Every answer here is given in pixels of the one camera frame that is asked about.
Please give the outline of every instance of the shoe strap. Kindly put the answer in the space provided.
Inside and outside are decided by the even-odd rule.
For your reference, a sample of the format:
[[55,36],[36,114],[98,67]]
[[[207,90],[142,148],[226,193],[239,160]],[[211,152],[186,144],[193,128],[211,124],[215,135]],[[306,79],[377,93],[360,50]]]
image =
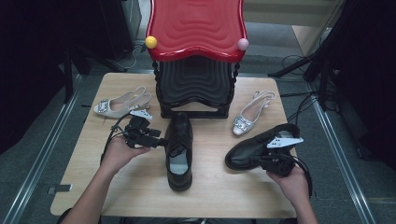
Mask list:
[[[139,101],[145,96],[148,96],[148,99],[146,101],[141,102],[140,104],[134,105],[136,103],[139,103]],[[145,105],[147,105],[150,102],[150,100],[151,100],[151,93],[150,92],[147,92],[145,94],[140,94],[140,95],[136,96],[133,100],[131,100],[128,103],[128,105],[132,105],[132,106],[129,107],[129,110],[135,110],[135,109],[137,109],[139,107],[145,106]]]

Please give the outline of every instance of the shoe lace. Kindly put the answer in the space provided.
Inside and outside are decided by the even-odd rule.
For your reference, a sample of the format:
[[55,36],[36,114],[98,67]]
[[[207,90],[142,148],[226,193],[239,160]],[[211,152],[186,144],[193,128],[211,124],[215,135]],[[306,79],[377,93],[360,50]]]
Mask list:
[[185,149],[189,149],[190,148],[190,138],[186,135],[186,134],[176,134],[172,141],[172,145],[171,147],[171,151],[169,153],[169,157],[176,157],[178,155],[180,155]]

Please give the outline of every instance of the shoe insole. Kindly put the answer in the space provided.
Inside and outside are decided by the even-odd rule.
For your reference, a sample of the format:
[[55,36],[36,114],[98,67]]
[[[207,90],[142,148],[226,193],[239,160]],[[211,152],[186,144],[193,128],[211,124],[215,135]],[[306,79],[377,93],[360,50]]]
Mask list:
[[170,171],[173,174],[183,175],[189,169],[189,165],[187,164],[186,152],[187,150],[183,150],[183,152],[180,155],[177,155],[174,158],[172,157],[169,158]]
[[262,101],[256,101],[253,104],[249,105],[244,112],[242,113],[242,116],[245,119],[248,119],[250,121],[254,121],[257,116],[258,116],[258,112],[260,110],[260,107],[262,107]]
[[[146,103],[148,101],[149,97],[150,97],[149,95],[145,94],[138,100],[138,102],[135,102],[133,105],[129,105],[129,106],[144,104],[144,103]],[[110,102],[110,109],[113,110],[113,111],[118,111],[118,110],[120,110],[121,108],[124,107],[124,103],[125,102],[117,102],[115,100],[111,101]]]
[[284,137],[284,138],[294,138],[294,136],[288,131],[280,131],[276,137]]

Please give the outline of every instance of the black dress shoe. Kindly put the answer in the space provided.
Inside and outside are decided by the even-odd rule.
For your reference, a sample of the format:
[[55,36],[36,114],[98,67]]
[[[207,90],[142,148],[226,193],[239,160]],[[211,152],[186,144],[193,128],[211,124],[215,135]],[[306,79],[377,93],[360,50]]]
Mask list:
[[166,169],[169,187],[175,191],[189,189],[192,183],[192,127],[185,113],[175,114],[166,129]]
[[[234,146],[225,156],[225,164],[232,170],[251,170],[259,166],[254,158],[267,156],[269,150],[267,144],[275,137],[300,137],[300,129],[294,124],[280,124],[264,133],[260,133],[252,138],[246,139]],[[287,146],[290,150],[295,145]]]

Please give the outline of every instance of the gray floor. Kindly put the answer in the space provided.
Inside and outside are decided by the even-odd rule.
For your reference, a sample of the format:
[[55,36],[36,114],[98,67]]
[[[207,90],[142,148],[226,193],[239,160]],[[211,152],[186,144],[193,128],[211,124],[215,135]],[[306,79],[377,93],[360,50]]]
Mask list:
[[[265,77],[265,74],[276,72],[282,66],[282,59],[288,55],[301,55],[296,39],[289,26],[274,26],[269,24],[248,24],[247,30],[251,36],[251,48],[241,63],[241,75],[246,77]],[[135,53],[136,65],[128,72],[150,72],[151,64],[146,52]],[[293,63],[297,58],[290,58],[285,65]],[[129,55],[119,63],[125,66],[133,64],[133,56]],[[15,217],[13,223],[55,223],[57,217],[50,213],[53,195],[47,194],[50,186],[61,182],[64,170],[78,140],[79,133],[88,115],[94,95],[100,85],[103,75],[109,70],[101,64],[92,62],[89,76],[79,77],[81,88],[76,97],[70,116],[61,129],[61,134],[50,149],[48,161],[43,166],[34,190],[27,204],[21,205],[21,216]],[[276,80],[281,94],[310,91],[299,75],[287,75]],[[63,110],[64,91],[60,91],[36,119],[22,140],[13,148],[0,155],[0,220],[4,220],[12,203],[23,186],[26,176],[35,165],[35,159],[40,154],[50,129],[59,113]],[[304,99],[299,97],[282,98],[287,116],[293,114],[299,103]],[[359,208],[354,201],[353,189],[348,186],[350,176],[345,175],[345,167],[339,164],[334,153],[333,144],[325,132],[323,120],[314,106],[309,107],[299,117],[299,126],[304,143],[297,146],[299,157],[304,160],[312,173],[315,196],[312,204],[321,223],[394,223],[396,214],[396,173],[381,161],[364,161],[356,153],[350,133],[340,115],[328,111],[325,115],[331,121],[332,128],[345,154],[352,177],[362,190],[363,198],[367,200],[369,212],[374,220],[362,221]],[[118,223],[118,217],[105,217],[104,223]],[[259,223],[277,223],[278,220],[259,220]]]

